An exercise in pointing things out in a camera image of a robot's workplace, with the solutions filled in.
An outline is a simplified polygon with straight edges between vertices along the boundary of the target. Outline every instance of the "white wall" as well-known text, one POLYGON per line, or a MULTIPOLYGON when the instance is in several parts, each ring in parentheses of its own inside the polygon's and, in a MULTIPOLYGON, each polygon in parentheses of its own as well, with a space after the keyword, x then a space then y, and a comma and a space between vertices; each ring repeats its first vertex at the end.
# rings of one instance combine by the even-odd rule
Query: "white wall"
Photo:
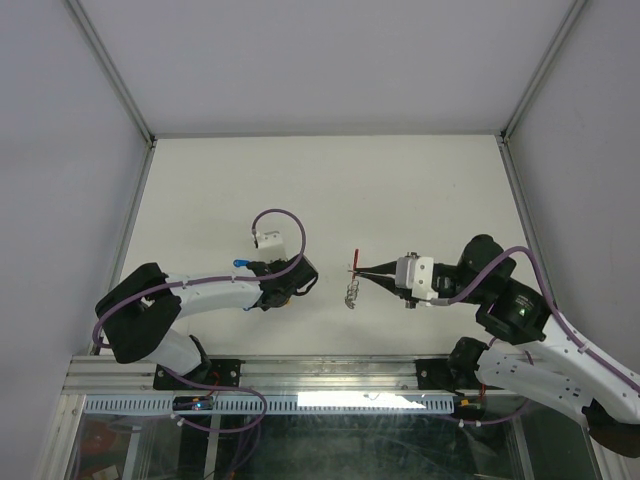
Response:
POLYGON ((635 371, 639 18, 639 2, 593 1, 512 142, 560 305, 635 371))
POLYGON ((0 15, 0 470, 30 478, 144 147, 60 1, 0 15))
MULTIPOLYGON (((320 272, 312 292, 269 312, 220 310, 175 328, 214 354, 446 354, 463 335, 487 339, 475 308, 405 310, 366 280, 355 310, 344 305, 354 248, 360 264, 407 251, 455 264, 477 234, 504 246, 524 243, 492 136, 289 137, 160 140, 124 275, 145 262, 173 273, 224 272, 255 258, 254 216, 286 208, 308 233, 320 272)), ((269 216, 289 256, 297 228, 269 216)), ((532 282, 523 258, 516 276, 532 282)))
POLYGON ((571 0, 83 0, 162 134, 487 133, 571 0))

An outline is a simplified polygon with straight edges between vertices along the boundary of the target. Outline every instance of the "aluminum frame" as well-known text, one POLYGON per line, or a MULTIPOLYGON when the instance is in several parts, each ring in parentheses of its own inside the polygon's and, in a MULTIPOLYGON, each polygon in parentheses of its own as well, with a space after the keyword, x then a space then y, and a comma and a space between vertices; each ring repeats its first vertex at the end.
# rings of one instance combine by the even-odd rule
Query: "aluminum frame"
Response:
POLYGON ((36 475, 38 480, 60 480, 66 478, 70 459, 75 451, 75 442, 80 429, 86 395, 61 395, 44 450, 40 455, 36 475))
POLYGON ((533 465, 529 457, 529 449, 527 448, 527 439, 524 435, 522 420, 519 417, 514 418, 511 421, 511 427, 513 428, 513 435, 515 437, 514 443, 518 448, 518 459, 520 460, 520 467, 522 468, 522 478, 524 480, 534 480, 535 475, 533 474, 533 465))
POLYGON ((515 133, 520 122, 529 111, 536 95, 543 87, 549 73, 553 70, 558 59, 558 54, 562 50, 567 39, 571 36, 575 26, 578 24, 578 20, 582 18, 582 15, 589 4, 590 0, 574 0, 562 19, 562 22, 560 22, 560 26, 558 27, 558 30, 556 30, 551 43, 549 43, 549 46, 542 55, 540 63, 538 63, 538 66, 534 70, 533 76, 531 77, 531 80, 529 80, 527 88, 518 102, 518 106, 504 128, 504 132, 501 136, 505 139, 506 143, 509 143, 509 139, 515 133))
MULTIPOLYGON (((416 359, 424 356, 225 356, 239 358, 240 386, 255 388, 265 395, 292 395, 301 391, 367 391, 403 395, 450 396, 446 390, 419 390, 416 359)), ((156 365, 117 363, 110 355, 75 356, 62 388, 64 395, 166 395, 153 390, 156 365)), ((193 390, 175 390, 176 395, 193 390)), ((475 390, 463 390, 474 395, 475 390)), ((487 396, 518 396, 508 390, 488 390, 487 396)))
POLYGON ((91 49, 91 53, 96 58, 98 65, 100 65, 104 76, 109 81, 109 84, 113 88, 113 91, 120 100, 122 107, 125 109, 131 121, 135 124, 136 128, 142 138, 144 138, 147 145, 151 146, 154 141, 154 136, 149 129, 142 112, 136 105, 129 88, 122 79, 118 68, 116 67, 111 55, 104 46, 104 43, 98 35, 98 31, 93 25, 93 22, 89 18, 87 11, 85 10, 80 0, 63 0, 64 5, 69 12, 69 16, 76 22, 80 34, 87 42, 87 45, 91 49))

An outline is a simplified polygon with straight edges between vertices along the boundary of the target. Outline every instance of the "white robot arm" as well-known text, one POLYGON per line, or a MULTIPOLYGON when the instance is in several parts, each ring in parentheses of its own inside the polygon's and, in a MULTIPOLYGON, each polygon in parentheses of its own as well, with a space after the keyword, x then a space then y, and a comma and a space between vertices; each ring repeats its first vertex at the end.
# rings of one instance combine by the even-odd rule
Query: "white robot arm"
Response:
MULTIPOLYGON (((544 359, 557 372, 511 360, 476 339, 462 338, 449 356, 454 375, 511 390, 553 408, 588 428, 603 446, 640 457, 640 376, 614 360, 571 325, 550 300, 511 278, 516 263, 488 235, 475 237, 457 265, 409 253, 395 262, 356 268, 405 301, 480 305, 476 321, 496 338, 544 359)), ((534 264, 536 275, 540 272, 534 264)))
POLYGON ((104 328, 117 362, 149 360, 202 381, 211 367, 208 356, 197 338, 171 328, 176 320, 221 308, 278 308, 305 295, 318 279, 304 255, 286 260, 278 232, 254 235, 261 260, 236 260, 221 274, 176 275, 157 263, 140 266, 96 305, 96 344, 104 328))

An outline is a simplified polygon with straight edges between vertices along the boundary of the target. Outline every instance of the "wire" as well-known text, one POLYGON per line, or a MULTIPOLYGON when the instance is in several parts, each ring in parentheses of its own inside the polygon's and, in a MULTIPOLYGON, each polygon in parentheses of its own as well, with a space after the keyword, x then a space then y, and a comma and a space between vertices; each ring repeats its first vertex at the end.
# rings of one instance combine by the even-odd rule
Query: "wire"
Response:
POLYGON ((491 262, 489 262, 489 264, 476 276, 476 278, 473 279, 473 281, 467 286, 467 288, 462 290, 462 292, 460 292, 458 295, 449 299, 433 299, 430 301, 430 303, 432 305, 437 305, 437 306, 450 306, 455 303, 463 301, 465 298, 469 296, 469 294, 471 294, 471 292, 473 292, 478 287, 478 285, 480 285, 480 283, 498 265, 500 265, 500 263, 502 263, 507 257, 510 257, 514 253, 518 253, 518 252, 524 253, 529 258, 529 261, 531 262, 531 266, 533 267, 533 272, 535 273, 536 280, 538 282, 538 286, 540 287, 540 292, 542 292, 542 296, 547 302, 547 305, 551 310, 553 318, 558 323, 562 331, 567 335, 567 337, 580 349, 580 351, 584 351, 587 355, 589 355, 592 359, 594 359, 598 364, 600 364, 605 369, 609 370, 609 372, 611 372, 613 375, 618 377, 621 381, 623 381, 625 384, 627 384, 629 387, 635 390, 638 394, 640 394, 640 385, 638 385, 636 382, 631 380, 624 373, 622 373, 618 368, 613 366, 611 363, 609 363, 607 360, 602 358, 600 355, 598 355, 597 353, 589 349, 588 345, 582 342, 580 338, 578 338, 578 336, 575 333, 573 333, 573 330, 571 330, 569 325, 567 325, 564 315, 562 315, 560 310, 558 310, 558 307, 556 307, 556 304, 553 301, 553 297, 551 296, 551 292, 544 284, 544 280, 542 277, 542 270, 540 269, 540 265, 538 264, 538 261, 534 257, 533 252, 526 247, 508 248, 507 250, 502 252, 500 255, 498 255, 496 258, 494 258, 491 262))
MULTIPOLYGON (((209 376, 213 375, 214 377, 216 377, 216 383, 213 384, 214 387, 217 387, 218 384, 220 383, 220 374, 218 372, 211 372, 211 374, 209 376)), ((211 390, 209 390, 209 392, 207 393, 207 396, 210 397, 213 395, 213 392, 215 392, 216 389, 213 388, 211 390)))
POLYGON ((172 288, 182 288, 182 287, 191 287, 194 285, 202 285, 205 283, 214 283, 214 282, 266 282, 268 280, 274 280, 276 278, 280 278, 284 275, 287 275, 289 272, 291 272, 294 268, 296 268, 298 266, 298 264, 302 261, 302 257, 304 256, 304 251, 307 247, 307 234, 306 231, 304 229, 304 225, 302 225, 302 222, 300 221, 300 219, 295 216, 293 213, 287 211, 287 210, 283 210, 281 208, 271 208, 269 210, 265 210, 261 213, 258 214, 258 216, 253 220, 253 223, 251 224, 251 233, 253 234, 253 236, 255 237, 256 235, 256 225, 258 224, 258 221, 264 217, 265 215, 268 215, 270 213, 281 213, 283 215, 286 215, 288 217, 290 217, 291 219, 293 219, 294 222, 296 222, 296 224, 298 225, 298 228, 300 229, 300 237, 301 237, 301 246, 300 246, 300 253, 298 253, 298 255, 295 257, 294 261, 291 263, 291 265, 289 265, 287 268, 285 268, 284 270, 277 272, 277 273, 271 273, 269 275, 263 275, 262 277, 232 277, 231 275, 222 275, 222 276, 214 276, 214 277, 204 277, 204 278, 197 278, 194 280, 189 280, 188 282, 171 282, 171 283, 163 283, 162 285, 157 285, 155 287, 151 287, 148 288, 146 290, 143 290, 142 292, 138 292, 135 295, 132 295, 128 298, 125 298, 124 300, 122 300, 121 302, 117 303, 116 305, 114 305, 113 307, 111 307, 109 310, 107 310, 105 312, 104 315, 102 315, 102 317, 100 317, 100 319, 98 320, 98 322, 95 324, 95 326, 93 327, 93 333, 91 335, 93 342, 101 348, 111 348, 111 346, 107 343, 104 343, 101 338, 100 338, 100 334, 102 333, 102 326, 104 325, 104 323, 114 314, 116 313, 118 310, 120 310, 121 308, 126 307, 127 305, 136 302, 138 300, 140 300, 141 298, 147 297, 153 293, 156 292, 160 292, 162 290, 169 290, 172 288))
POLYGON ((256 438, 253 441, 253 446, 251 447, 251 450, 249 450, 249 453, 247 453, 242 460, 240 460, 240 461, 238 461, 236 463, 236 461, 238 460, 238 457, 240 456, 240 452, 242 450, 244 450, 246 448, 246 446, 249 444, 250 437, 247 437, 246 442, 243 442, 242 446, 240 444, 238 444, 238 450, 236 451, 236 454, 233 457, 233 461, 231 462, 231 465, 229 466, 228 473, 224 477, 225 480, 232 479, 233 476, 235 475, 235 472, 251 459, 253 454, 258 449, 258 444, 260 443, 260 436, 261 435, 262 435, 262 428, 260 427, 260 424, 258 424, 256 426, 256 438))

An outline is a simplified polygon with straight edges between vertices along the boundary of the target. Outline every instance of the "purple cable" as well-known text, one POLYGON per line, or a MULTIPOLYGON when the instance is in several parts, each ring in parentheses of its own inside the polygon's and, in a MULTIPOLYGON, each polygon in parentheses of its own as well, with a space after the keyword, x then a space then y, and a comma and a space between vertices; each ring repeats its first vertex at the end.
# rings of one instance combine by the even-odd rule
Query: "purple cable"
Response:
POLYGON ((93 343, 95 343, 98 347, 101 347, 101 348, 111 348, 109 344, 104 343, 100 339, 100 334, 102 333, 102 326, 104 325, 104 322, 106 322, 111 317, 111 315, 116 313, 121 308, 124 308, 130 303, 136 302, 143 297, 151 295, 152 293, 156 293, 161 290, 168 290, 171 288, 190 287, 194 285, 202 285, 204 283, 213 283, 213 282, 233 282, 233 281, 264 282, 268 280, 274 280, 276 278, 282 277, 283 275, 286 275, 289 272, 291 272, 294 268, 296 268, 296 266, 302 260, 304 251, 307 247, 307 233, 300 219, 296 217, 293 213, 287 210, 283 210, 281 208, 270 208, 269 210, 265 210, 264 212, 261 212, 260 214, 258 214, 258 216, 253 220, 253 223, 251 224, 251 233, 254 236, 256 234, 256 225, 258 223, 258 220, 260 220, 262 217, 270 213, 281 213, 283 215, 290 217, 291 219, 293 219, 294 222, 296 222, 296 224, 298 225, 298 228, 300 229, 300 237, 301 237, 300 253, 298 253, 295 260, 287 268, 285 268, 284 270, 278 273, 271 273, 269 275, 264 275, 262 277, 232 277, 231 275, 224 275, 224 276, 217 276, 217 277, 197 278, 195 280, 189 280, 186 283, 182 283, 182 282, 163 283, 162 285, 157 285, 155 287, 148 288, 146 290, 143 290, 142 292, 139 292, 139 293, 136 293, 135 295, 130 296, 129 298, 125 298, 124 300, 117 303, 116 305, 111 307, 109 310, 107 310, 106 313, 102 317, 100 317, 100 319, 98 320, 98 323, 96 323, 95 326, 93 327, 93 333, 91 335, 91 338, 93 339, 93 343))
POLYGON ((549 309, 551 310, 551 313, 552 313, 553 317, 555 318, 556 322, 558 322, 558 325, 560 325, 560 328, 567 335, 567 337, 569 337, 571 339, 571 341, 579 349, 584 349, 584 351, 585 351, 585 353, 587 355, 589 355, 597 363, 599 363, 604 368, 609 370, 616 377, 618 377, 620 380, 622 380, 625 384, 627 384, 629 387, 631 387, 633 390, 635 390, 638 394, 640 394, 640 385, 635 383, 633 380, 631 380, 629 377, 627 377, 624 373, 622 373, 618 368, 614 367, 608 361, 606 361, 604 358, 602 358, 600 355, 598 355, 597 353, 589 350, 588 347, 585 348, 585 344, 577 337, 576 334, 573 333, 571 328, 569 328, 569 326, 566 324, 566 322, 562 318, 562 314, 558 310, 558 307, 556 307, 556 305, 555 305, 555 303, 553 301, 553 297, 551 296, 551 292, 549 291, 549 289, 544 284, 544 281, 543 281, 543 278, 542 278, 542 271, 540 269, 540 265, 538 264, 536 258, 533 256, 533 252, 531 250, 529 250, 528 248, 526 248, 526 247, 511 247, 511 248, 508 248, 507 250, 502 252, 500 255, 498 255, 496 258, 494 258, 491 262, 489 262, 489 264, 478 274, 478 276, 476 276, 476 278, 473 279, 473 281, 469 284, 469 286, 467 288, 465 288, 462 292, 460 292, 458 295, 456 295, 453 298, 444 299, 444 300, 440 300, 440 301, 438 301, 438 299, 435 299, 435 301, 432 301, 431 303, 433 305, 449 306, 449 305, 453 305, 454 303, 461 302, 462 300, 467 298, 469 296, 469 294, 471 292, 473 292, 473 290, 475 290, 478 285, 480 285, 480 283, 487 277, 487 275, 489 275, 491 273, 491 271, 494 268, 496 268, 507 257, 510 257, 512 254, 517 253, 517 252, 524 253, 527 257, 529 257, 529 261, 531 262, 531 266, 533 267, 533 271, 534 271, 534 273, 536 275, 536 280, 538 282, 538 286, 540 287, 540 291, 542 292, 542 296, 544 297, 545 301, 547 302, 547 305, 549 306, 549 309))
POLYGON ((262 434, 262 428, 260 427, 260 424, 258 424, 256 426, 256 438, 253 442, 253 446, 251 447, 251 450, 249 450, 249 453, 247 453, 244 456, 244 458, 238 462, 238 457, 240 456, 241 452, 247 447, 247 445, 249 445, 251 441, 251 434, 248 434, 245 438, 240 439, 240 442, 238 442, 238 448, 236 449, 236 453, 233 456, 233 460, 231 460, 231 464, 229 465, 229 468, 227 469, 227 473, 224 476, 225 480, 230 479, 231 476, 233 475, 233 472, 235 472, 238 468, 240 468, 245 463, 247 463, 249 459, 253 456, 255 451, 258 449, 258 443, 260 443, 261 434, 262 434))
POLYGON ((253 454, 256 452, 256 450, 258 449, 258 444, 260 443, 260 436, 262 434, 262 428, 260 427, 260 424, 258 424, 258 426, 256 427, 256 430, 257 430, 256 439, 253 442, 253 447, 251 447, 251 450, 249 450, 249 453, 247 453, 242 460, 240 460, 237 464, 233 465, 233 469, 230 469, 231 472, 229 474, 227 474, 227 477, 230 477, 233 474, 233 472, 235 472, 241 466, 243 466, 245 463, 247 463, 249 461, 249 459, 251 459, 253 454))
POLYGON ((202 425, 198 425, 197 423, 193 423, 193 422, 187 420, 186 418, 181 417, 180 415, 175 415, 181 421, 183 421, 184 423, 186 423, 190 427, 193 427, 193 428, 195 428, 197 430, 201 430, 203 432, 208 432, 208 433, 240 433, 240 432, 245 432, 247 430, 252 429, 256 425, 258 425, 262 421, 264 416, 267 414, 267 407, 268 407, 267 399, 265 398, 264 395, 262 395, 260 392, 257 392, 256 390, 253 390, 251 388, 244 388, 244 387, 212 387, 211 385, 205 385, 203 383, 196 383, 196 382, 192 382, 191 380, 187 380, 186 378, 181 377, 176 372, 174 372, 173 370, 170 370, 170 369, 168 369, 166 367, 164 367, 164 370, 169 375, 171 375, 173 378, 175 378, 176 380, 184 383, 185 385, 193 387, 193 388, 198 388, 198 389, 201 389, 201 390, 214 390, 214 391, 218 391, 218 392, 243 392, 243 393, 248 393, 250 395, 258 397, 260 399, 260 401, 262 402, 262 411, 258 414, 258 416, 253 421, 247 423, 246 425, 243 425, 242 427, 238 427, 238 428, 226 428, 225 429, 225 428, 203 427, 202 425))

